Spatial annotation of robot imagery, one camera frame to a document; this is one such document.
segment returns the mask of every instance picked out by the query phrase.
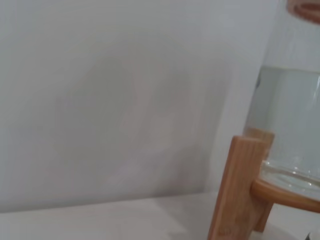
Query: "wooden stand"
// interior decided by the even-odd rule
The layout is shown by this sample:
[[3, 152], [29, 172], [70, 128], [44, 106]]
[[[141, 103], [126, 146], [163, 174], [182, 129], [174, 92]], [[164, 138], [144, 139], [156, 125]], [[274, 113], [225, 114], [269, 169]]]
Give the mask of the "wooden stand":
[[270, 146], [257, 138], [233, 137], [208, 240], [248, 240], [259, 223], [264, 229], [273, 203], [320, 213], [320, 201], [258, 178]]

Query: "white surface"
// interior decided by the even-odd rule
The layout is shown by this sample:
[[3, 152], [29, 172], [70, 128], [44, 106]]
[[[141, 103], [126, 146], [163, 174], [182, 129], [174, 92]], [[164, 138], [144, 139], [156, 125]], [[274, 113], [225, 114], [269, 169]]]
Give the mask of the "white surface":
[[[206, 240], [213, 194], [0, 214], [1, 240]], [[319, 215], [275, 206], [251, 240], [304, 240]]]
[[264, 65], [319, 72], [320, 25], [291, 16], [281, 0]]
[[0, 212], [219, 186], [277, 3], [0, 0]]
[[211, 148], [206, 181], [206, 189], [211, 191], [218, 190], [220, 186], [232, 137], [243, 132], [279, 3], [278, 0], [222, 2], [225, 11], [219, 9], [217, 15], [223, 23], [228, 45], [223, 49], [226, 51], [224, 65], [227, 68], [224, 74], [221, 69], [215, 71], [214, 76], [221, 80], [230, 79], [230, 85]]

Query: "white table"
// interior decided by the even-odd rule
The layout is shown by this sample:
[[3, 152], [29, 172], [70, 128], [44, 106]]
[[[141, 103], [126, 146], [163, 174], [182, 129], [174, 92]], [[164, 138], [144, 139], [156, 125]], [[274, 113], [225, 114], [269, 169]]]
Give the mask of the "white table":
[[[0, 214], [1, 240], [206, 240], [216, 196], [151, 198]], [[304, 240], [320, 215], [275, 205], [252, 240]]]

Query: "wooden leg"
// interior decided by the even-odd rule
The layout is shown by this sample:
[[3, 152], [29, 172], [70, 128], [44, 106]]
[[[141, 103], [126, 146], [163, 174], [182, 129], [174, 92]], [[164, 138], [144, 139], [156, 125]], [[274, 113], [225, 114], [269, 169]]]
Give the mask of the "wooden leg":
[[[266, 152], [265, 152], [264, 160], [267, 159], [268, 155], [269, 155], [269, 151], [270, 151], [271, 146], [272, 146], [272, 143], [274, 142], [275, 135], [272, 132], [263, 131], [261, 129], [253, 128], [253, 127], [247, 128], [244, 131], [244, 135], [246, 137], [250, 137], [250, 138], [254, 138], [254, 139], [260, 139], [260, 140], [266, 142], [267, 146], [266, 146]], [[265, 227], [266, 227], [266, 224], [267, 224], [267, 220], [268, 220], [268, 217], [269, 217], [269, 214], [271, 212], [271, 209], [272, 209], [273, 205], [274, 204], [272, 202], [269, 202], [265, 206], [265, 209], [263, 211], [263, 214], [262, 214], [261, 218], [259, 219], [258, 223], [254, 227], [255, 231], [262, 233], [265, 230]]]
[[264, 141], [232, 139], [216, 201], [208, 240], [247, 240], [268, 202], [250, 194], [266, 154]]

